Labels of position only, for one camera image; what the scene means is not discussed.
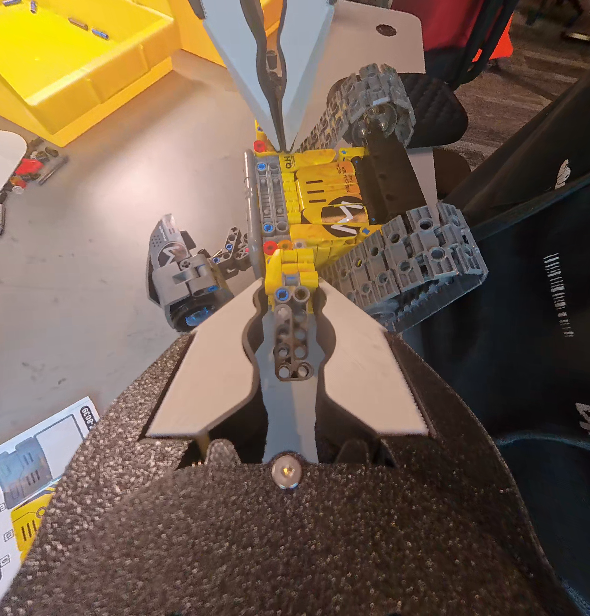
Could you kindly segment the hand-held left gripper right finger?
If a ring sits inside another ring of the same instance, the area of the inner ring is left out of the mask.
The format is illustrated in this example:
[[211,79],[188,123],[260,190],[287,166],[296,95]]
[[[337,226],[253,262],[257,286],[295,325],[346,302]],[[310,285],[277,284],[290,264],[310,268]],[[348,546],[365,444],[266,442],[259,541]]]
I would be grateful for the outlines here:
[[428,437],[430,428],[391,349],[387,330],[329,282],[315,294],[318,371],[315,436],[337,453],[346,442],[377,450],[387,437]]

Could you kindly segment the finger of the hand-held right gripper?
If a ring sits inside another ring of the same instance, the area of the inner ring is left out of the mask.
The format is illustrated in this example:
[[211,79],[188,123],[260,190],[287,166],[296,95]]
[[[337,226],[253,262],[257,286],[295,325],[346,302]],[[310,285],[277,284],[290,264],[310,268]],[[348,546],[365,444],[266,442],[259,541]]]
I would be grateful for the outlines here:
[[199,18],[270,142],[285,149],[283,78],[268,64],[260,1],[200,1]]
[[277,35],[282,65],[281,150],[296,146],[325,42],[335,1],[284,1]]

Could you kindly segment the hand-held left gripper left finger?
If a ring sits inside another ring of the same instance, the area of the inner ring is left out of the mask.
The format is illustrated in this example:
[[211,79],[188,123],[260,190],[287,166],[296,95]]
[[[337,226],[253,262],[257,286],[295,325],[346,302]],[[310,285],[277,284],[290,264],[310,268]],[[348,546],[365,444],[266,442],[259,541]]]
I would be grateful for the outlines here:
[[187,340],[144,427],[144,439],[228,440],[243,463],[264,457],[268,414],[256,351],[264,340],[264,282],[255,280]]

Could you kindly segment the yellow tracked brick robot model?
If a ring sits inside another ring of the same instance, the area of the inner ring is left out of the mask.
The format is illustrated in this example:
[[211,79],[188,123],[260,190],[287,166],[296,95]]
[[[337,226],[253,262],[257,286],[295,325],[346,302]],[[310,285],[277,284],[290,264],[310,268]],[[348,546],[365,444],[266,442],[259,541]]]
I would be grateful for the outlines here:
[[400,74],[371,64],[339,81],[294,153],[278,153],[256,126],[248,239],[275,313],[281,381],[314,373],[308,315],[320,279],[401,333],[488,275],[458,208],[426,202],[408,157],[415,116]]

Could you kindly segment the white sticker sheet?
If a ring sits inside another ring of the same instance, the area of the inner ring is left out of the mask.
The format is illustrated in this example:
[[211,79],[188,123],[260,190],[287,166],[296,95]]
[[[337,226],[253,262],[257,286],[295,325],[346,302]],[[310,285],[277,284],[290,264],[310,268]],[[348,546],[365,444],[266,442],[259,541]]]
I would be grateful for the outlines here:
[[58,481],[99,420],[84,397],[0,445],[0,600],[37,537]]

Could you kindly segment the grey robot model head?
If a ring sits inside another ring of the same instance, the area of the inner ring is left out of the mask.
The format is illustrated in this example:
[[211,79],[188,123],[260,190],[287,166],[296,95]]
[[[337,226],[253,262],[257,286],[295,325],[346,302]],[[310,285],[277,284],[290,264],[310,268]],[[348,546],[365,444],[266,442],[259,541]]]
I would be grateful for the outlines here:
[[197,246],[164,215],[150,236],[147,258],[148,298],[164,312],[168,325],[190,332],[234,297],[227,281],[251,267],[248,234],[231,227],[215,254]]

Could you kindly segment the black mesh office chair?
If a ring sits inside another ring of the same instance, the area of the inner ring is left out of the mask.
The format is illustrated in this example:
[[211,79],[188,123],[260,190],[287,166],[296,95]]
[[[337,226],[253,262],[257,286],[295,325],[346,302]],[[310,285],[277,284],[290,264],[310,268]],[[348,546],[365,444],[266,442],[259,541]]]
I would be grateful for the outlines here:
[[465,156],[452,149],[468,128],[468,114],[441,79],[423,73],[401,73],[400,78],[415,116],[408,155],[416,172],[424,176],[424,194],[431,197],[434,172],[437,197],[442,200],[471,173]]

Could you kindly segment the person in black hoodie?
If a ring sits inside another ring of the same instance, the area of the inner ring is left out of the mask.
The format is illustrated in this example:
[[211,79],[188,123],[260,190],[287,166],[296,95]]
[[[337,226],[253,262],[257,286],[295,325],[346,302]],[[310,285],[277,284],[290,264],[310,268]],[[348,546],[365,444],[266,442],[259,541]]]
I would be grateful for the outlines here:
[[445,201],[489,274],[422,322],[423,357],[495,441],[590,615],[590,70]]

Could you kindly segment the scattered small brick pieces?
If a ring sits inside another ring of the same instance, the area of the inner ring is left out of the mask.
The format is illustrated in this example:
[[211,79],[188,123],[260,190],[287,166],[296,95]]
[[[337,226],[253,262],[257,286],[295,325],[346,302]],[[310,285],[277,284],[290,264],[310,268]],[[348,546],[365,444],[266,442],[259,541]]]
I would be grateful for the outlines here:
[[10,194],[21,194],[34,182],[43,185],[58,170],[68,164],[69,157],[41,137],[27,144],[27,150],[8,180],[0,187],[0,236],[6,225],[6,200]]

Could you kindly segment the white book stand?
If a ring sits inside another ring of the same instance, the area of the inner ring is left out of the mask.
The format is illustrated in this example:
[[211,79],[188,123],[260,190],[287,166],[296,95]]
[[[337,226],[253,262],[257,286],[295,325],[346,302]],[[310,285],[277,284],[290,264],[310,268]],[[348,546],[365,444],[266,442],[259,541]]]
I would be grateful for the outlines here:
[[21,135],[0,130],[0,192],[19,166],[26,150],[27,142]]

